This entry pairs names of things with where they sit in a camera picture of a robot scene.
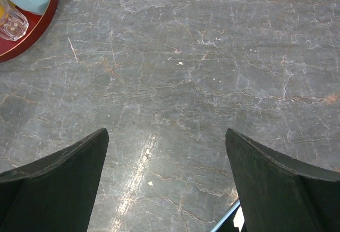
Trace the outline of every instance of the brown stain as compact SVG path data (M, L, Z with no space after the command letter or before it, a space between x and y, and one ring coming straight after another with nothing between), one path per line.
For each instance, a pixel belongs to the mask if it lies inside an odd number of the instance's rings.
M333 104L333 103L335 103L335 102L337 102L339 100L340 100L340 96L339 95L332 94L332 95L326 97L324 99L324 102L325 103L329 103L329 104Z

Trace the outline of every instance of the white scratch mark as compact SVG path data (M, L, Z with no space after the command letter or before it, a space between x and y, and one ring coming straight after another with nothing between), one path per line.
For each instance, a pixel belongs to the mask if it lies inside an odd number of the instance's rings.
M117 217L111 220L110 232L121 231L121 226L123 224L122 217L128 213L128 210L132 203L135 202L135 192L139 189L141 181L143 179L143 173L146 169L149 159L148 154L151 154L152 148L155 144L155 136L149 135L149 137L141 143L142 151L139 155L139 159L136 161L136 169L131 174L128 182L124 185L124 196L122 197L122 203L117 207Z
M76 61L78 61L78 58L77 58L77 55L75 54L75 51L74 51L73 45L72 45L72 43L71 43L71 40L69 39L69 37L67 37L67 39L68 39L68 40L69 40L69 42L70 42L71 50L73 51L73 54L74 54L75 60L76 60Z

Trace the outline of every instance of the marble surface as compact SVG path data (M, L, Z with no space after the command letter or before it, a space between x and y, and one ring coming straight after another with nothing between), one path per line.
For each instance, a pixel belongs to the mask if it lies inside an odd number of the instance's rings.
M105 127L88 231L209 231L229 127L340 169L339 0L59 0L0 64L0 171Z

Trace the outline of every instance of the glass mug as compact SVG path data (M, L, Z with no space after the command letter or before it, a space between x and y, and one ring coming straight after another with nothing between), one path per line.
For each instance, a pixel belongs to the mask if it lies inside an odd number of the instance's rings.
M27 18L19 12L8 0L0 0L0 37L17 41L26 34Z

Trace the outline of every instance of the red tray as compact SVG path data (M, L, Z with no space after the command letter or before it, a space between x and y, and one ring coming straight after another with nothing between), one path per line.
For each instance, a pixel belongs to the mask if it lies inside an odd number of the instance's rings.
M41 37L51 23L54 13L57 10L57 5L58 0L50 0L46 12L42 16L34 15L18 8L28 20L28 30L26 35L18 41L8 41L0 38L0 63L22 54Z

